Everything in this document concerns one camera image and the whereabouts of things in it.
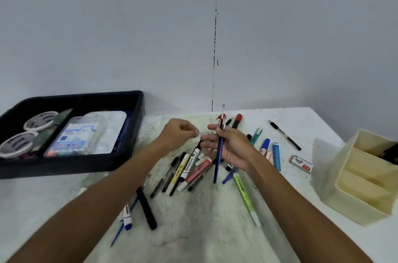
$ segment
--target clear plastic bag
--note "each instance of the clear plastic bag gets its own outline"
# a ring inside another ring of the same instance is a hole
[[[93,154],[106,127],[107,120],[101,116],[73,117],[47,149],[44,156]]]

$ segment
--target right hand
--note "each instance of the right hand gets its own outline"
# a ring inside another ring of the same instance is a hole
[[[217,152],[208,149],[217,149],[219,136],[224,137],[224,145],[222,148],[222,158],[230,162],[232,165],[247,171],[249,161],[258,155],[258,151],[254,148],[246,135],[237,129],[226,126],[225,131],[220,129],[220,125],[210,124],[207,126],[210,130],[216,130],[217,134],[202,135],[201,148],[203,153],[212,159],[216,157]]]

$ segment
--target blue marker cap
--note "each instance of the blue marker cap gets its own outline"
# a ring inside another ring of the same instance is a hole
[[[269,139],[266,139],[266,140],[263,142],[263,145],[261,146],[260,149],[263,149],[263,148],[264,148],[264,149],[268,150],[269,142],[270,142],[270,140],[269,140]]]

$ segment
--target tape roll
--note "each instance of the tape roll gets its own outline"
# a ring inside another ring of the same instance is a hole
[[[42,131],[52,125],[52,120],[58,114],[56,111],[47,111],[41,114],[35,115],[26,121],[23,125],[23,129],[26,131]]]
[[[38,133],[35,131],[25,131],[10,137],[0,145],[0,157],[3,159],[16,158],[29,152],[37,135]]]

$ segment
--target left hand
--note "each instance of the left hand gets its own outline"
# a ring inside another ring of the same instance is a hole
[[[199,135],[199,130],[184,119],[171,119],[164,126],[157,141],[166,147],[168,152],[176,150]]]

